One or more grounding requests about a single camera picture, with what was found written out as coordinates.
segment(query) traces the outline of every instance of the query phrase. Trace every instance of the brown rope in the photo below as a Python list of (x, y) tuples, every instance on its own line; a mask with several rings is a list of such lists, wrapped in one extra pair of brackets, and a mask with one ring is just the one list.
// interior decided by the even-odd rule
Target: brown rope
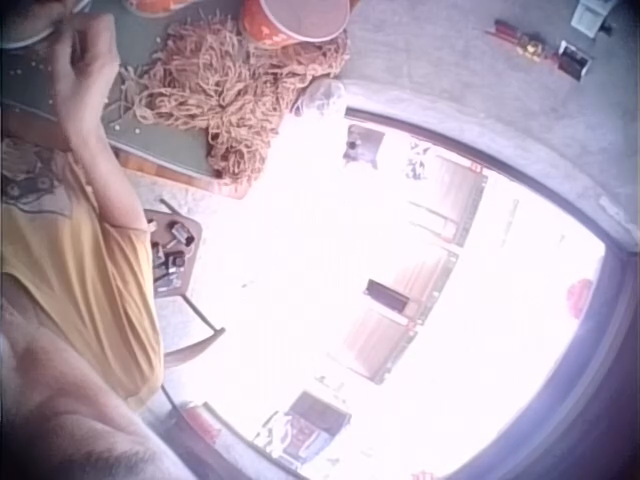
[(252, 181), (300, 92), (316, 77), (335, 76), (347, 47), (343, 33), (322, 44), (263, 49), (229, 18), (172, 25), (149, 67), (121, 70), (121, 101), (142, 123), (205, 130), (214, 176)]

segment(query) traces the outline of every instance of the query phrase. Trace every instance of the yellow shirt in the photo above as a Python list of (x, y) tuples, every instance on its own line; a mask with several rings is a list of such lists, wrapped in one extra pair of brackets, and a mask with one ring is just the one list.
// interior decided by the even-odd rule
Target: yellow shirt
[(149, 233), (100, 219), (71, 155), (2, 142), (2, 272), (132, 408), (162, 383)]

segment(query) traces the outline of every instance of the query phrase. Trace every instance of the finger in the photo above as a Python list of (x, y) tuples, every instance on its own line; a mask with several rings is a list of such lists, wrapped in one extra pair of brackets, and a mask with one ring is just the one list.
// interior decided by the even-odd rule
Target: finger
[(71, 66), (71, 51), (73, 49), (73, 30), (68, 22), (63, 22), (59, 29), (56, 41), (51, 49), (51, 70), (54, 85), (73, 75)]
[(77, 14), (71, 17), (71, 24), (75, 31), (81, 33), (89, 57), (110, 56), (117, 58), (116, 26), (113, 15), (110, 14)]

